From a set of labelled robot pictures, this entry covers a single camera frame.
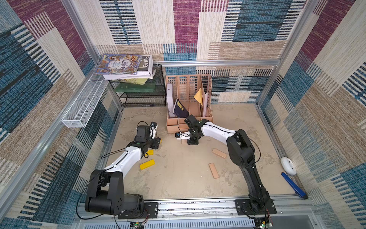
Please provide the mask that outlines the yellow block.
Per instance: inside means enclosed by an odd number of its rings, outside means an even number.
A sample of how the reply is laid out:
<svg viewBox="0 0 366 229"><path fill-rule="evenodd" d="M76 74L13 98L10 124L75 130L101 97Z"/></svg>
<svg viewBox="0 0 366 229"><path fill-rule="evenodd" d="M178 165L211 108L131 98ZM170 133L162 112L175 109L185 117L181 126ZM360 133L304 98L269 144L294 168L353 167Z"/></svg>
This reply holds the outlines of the yellow block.
<svg viewBox="0 0 366 229"><path fill-rule="evenodd" d="M153 165L155 165L155 161L154 161L154 159L151 159L147 162L142 163L139 167L140 167L140 170L144 170L144 169L147 169L147 168L149 168Z"/></svg>
<svg viewBox="0 0 366 229"><path fill-rule="evenodd" d="M148 154L149 156L152 156L152 155L154 155L154 150L153 150L153 149L151 149L151 150L148 150L148 151L147 151L147 154Z"/></svg>

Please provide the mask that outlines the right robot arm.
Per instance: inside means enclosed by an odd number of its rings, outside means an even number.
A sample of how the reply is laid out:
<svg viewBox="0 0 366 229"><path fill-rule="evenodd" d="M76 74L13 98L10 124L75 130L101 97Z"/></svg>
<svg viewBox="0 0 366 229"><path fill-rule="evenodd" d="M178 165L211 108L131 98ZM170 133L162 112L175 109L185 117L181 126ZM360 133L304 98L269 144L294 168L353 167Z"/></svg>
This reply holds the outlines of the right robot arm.
<svg viewBox="0 0 366 229"><path fill-rule="evenodd" d="M225 129L206 119L199 121L193 115L185 119L185 124L188 126L188 131L175 133L177 139L185 139L189 145L198 145L199 139L203 136L218 140L226 144L231 161L242 171L248 186L249 199L235 201L238 215L254 216L277 213L275 204L257 171L255 148L244 130Z"/></svg>

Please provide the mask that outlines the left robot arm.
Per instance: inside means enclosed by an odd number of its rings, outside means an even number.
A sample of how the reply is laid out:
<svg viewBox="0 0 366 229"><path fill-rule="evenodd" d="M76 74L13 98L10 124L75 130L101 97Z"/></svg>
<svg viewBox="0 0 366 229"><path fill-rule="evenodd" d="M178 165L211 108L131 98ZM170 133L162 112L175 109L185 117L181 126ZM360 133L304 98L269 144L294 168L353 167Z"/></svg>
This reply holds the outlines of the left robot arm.
<svg viewBox="0 0 366 229"><path fill-rule="evenodd" d="M122 154L104 169L91 173L87 185L85 211L117 216L122 212L137 215L144 213L144 198L139 194L126 194L124 178L150 149L158 149L161 139L157 137L157 123L137 127L136 136L125 148L117 150Z"/></svg>

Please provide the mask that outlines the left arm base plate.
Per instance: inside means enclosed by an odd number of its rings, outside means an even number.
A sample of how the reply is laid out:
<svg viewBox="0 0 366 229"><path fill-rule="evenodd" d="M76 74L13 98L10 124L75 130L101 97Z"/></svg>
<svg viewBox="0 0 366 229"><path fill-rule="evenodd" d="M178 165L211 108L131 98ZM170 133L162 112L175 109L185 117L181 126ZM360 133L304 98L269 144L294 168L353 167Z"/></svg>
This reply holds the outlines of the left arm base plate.
<svg viewBox="0 0 366 229"><path fill-rule="evenodd" d="M158 217L159 203L147 202L136 210L125 210L118 215L118 219L155 219Z"/></svg>

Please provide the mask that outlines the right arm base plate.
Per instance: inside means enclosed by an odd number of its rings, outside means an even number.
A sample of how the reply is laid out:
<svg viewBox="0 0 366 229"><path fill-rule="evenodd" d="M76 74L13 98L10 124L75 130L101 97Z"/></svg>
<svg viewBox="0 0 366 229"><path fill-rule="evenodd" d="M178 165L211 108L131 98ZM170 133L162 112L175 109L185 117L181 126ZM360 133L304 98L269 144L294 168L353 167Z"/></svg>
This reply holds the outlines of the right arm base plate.
<svg viewBox="0 0 366 229"><path fill-rule="evenodd" d="M238 215L277 214L272 199L269 199L265 204L257 204L249 199L236 199L234 203Z"/></svg>

